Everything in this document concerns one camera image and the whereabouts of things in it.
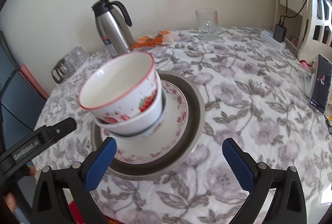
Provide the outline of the person's left hand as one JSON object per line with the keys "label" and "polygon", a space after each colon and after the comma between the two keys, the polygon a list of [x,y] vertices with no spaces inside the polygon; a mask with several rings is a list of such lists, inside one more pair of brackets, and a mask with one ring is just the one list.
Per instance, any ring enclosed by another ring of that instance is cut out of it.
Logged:
{"label": "person's left hand", "polygon": [[15,212],[15,208],[16,208],[16,199],[14,197],[14,195],[12,193],[8,193],[7,195],[5,195],[3,197],[3,199],[5,200],[7,206],[9,207],[10,211],[12,213]]}

